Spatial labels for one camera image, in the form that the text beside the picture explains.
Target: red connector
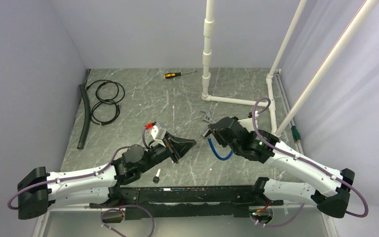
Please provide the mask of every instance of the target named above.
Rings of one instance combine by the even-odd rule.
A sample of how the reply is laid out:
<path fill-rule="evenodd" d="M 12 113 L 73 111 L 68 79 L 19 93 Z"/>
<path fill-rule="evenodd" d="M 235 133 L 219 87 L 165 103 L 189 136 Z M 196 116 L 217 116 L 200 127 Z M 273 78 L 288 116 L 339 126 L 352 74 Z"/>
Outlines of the red connector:
<path fill-rule="evenodd" d="M 145 125 L 146 130 L 151 129 L 155 124 L 156 124 L 156 122 L 150 122 L 150 123 L 146 124 Z"/>

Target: black foam tube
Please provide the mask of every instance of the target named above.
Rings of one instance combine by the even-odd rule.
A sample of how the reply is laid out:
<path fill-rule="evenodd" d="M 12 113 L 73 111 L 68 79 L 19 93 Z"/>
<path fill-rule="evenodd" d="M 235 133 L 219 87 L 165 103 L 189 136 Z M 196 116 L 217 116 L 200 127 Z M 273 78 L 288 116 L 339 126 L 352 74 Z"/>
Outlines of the black foam tube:
<path fill-rule="evenodd" d="M 89 131 L 89 125 L 91 123 L 91 106 L 89 105 L 89 98 L 88 98 L 88 93 L 86 92 L 86 89 L 85 89 L 85 84 L 80 84 L 79 89 L 82 95 L 83 105 L 85 107 L 85 121 L 83 122 L 82 133 L 80 134 L 79 143 L 77 145 L 77 148 L 82 150 L 83 147 L 85 146 L 86 137 L 88 136 L 88 131 Z"/>

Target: marble tabletop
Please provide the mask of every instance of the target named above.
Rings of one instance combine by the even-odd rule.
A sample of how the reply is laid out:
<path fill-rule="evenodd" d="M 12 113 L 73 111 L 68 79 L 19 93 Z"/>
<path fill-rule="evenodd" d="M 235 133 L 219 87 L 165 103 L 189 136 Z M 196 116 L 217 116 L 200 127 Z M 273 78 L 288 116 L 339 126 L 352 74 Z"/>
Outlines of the marble tabletop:
<path fill-rule="evenodd" d="M 164 79 L 167 72 L 187 72 L 174 79 Z M 211 68 L 209 93 L 236 99 L 257 100 L 267 96 L 265 77 L 269 69 L 246 68 Z M 126 91 L 120 102 L 121 113 L 116 121 L 105 126 L 91 123 L 86 144 L 78 150 L 77 143 L 82 130 L 84 108 L 81 102 L 77 111 L 69 145 L 65 154 L 61 171 L 74 171 L 91 168 L 108 162 L 113 152 L 121 147 L 132 144 L 142 145 L 141 131 L 148 122 L 158 121 L 166 125 L 168 132 L 178 137 L 199 139 L 207 128 L 201 110 L 210 110 L 215 120 L 223 117 L 237 116 L 247 118 L 252 106 L 237 105 L 224 102 L 207 102 L 201 100 L 202 69 L 96 69 L 91 70 L 88 83 L 99 79 L 109 79 L 121 83 Z M 98 102 L 93 85 L 88 90 L 91 106 Z M 285 117 L 284 103 L 278 90 L 278 83 L 273 84 L 276 102 L 277 123 Z M 102 98 L 112 97 L 116 87 L 106 85 L 100 90 Z M 95 112 L 101 120 L 108 120 L 115 114 L 113 106 L 102 105 Z M 270 131 L 269 112 L 259 116 L 259 129 Z M 287 127 L 280 139 L 295 148 L 290 129 Z M 219 154 L 225 156 L 229 148 L 222 148 L 214 141 Z M 153 183 L 153 176 L 160 171 L 159 183 Z M 210 150 L 208 142 L 201 140 L 193 147 L 178 164 L 170 159 L 158 164 L 142 174 L 140 180 L 128 187 L 157 186 L 211 186 L 211 185 L 252 185 L 258 177 L 269 177 L 281 181 L 300 182 L 293 175 L 233 155 L 227 161 L 218 160 Z"/>

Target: wrench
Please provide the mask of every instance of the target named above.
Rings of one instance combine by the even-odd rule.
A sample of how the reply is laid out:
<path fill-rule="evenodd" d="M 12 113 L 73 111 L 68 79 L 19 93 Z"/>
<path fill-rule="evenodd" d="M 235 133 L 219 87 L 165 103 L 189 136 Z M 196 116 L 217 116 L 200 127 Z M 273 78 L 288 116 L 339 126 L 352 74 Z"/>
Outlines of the wrench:
<path fill-rule="evenodd" d="M 205 113 L 205 117 L 203 118 L 204 121 L 207 121 L 209 123 L 216 123 L 216 121 L 211 116 L 211 112 L 209 110 L 201 110 L 202 113 Z"/>

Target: blue tube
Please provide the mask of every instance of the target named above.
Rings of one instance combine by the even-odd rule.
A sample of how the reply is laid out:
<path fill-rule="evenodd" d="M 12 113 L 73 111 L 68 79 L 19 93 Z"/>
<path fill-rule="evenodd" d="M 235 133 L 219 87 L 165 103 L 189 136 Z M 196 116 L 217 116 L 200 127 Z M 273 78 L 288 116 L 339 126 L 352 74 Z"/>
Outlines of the blue tube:
<path fill-rule="evenodd" d="M 219 160 L 228 160 L 231 155 L 233 155 L 233 151 L 231 150 L 229 155 L 226 157 L 221 157 L 217 152 L 216 149 L 214 149 L 213 142 L 211 141 L 211 138 L 207 138 L 208 144 L 210 144 L 211 151 L 213 151 L 214 155 L 219 159 Z"/>

